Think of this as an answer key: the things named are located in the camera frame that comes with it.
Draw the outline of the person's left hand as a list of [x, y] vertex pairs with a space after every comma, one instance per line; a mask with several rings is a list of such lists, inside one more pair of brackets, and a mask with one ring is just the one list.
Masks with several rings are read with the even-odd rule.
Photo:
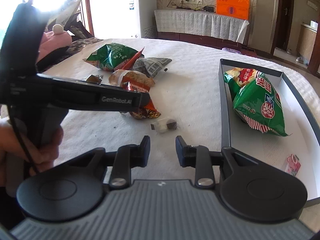
[[[20, 135], [39, 172], [54, 167], [63, 140], [62, 127], [57, 128], [49, 143], [39, 148], [25, 134]], [[23, 175], [23, 163], [27, 160], [9, 119], [1, 119], [1, 186], [7, 186], [11, 178]]]

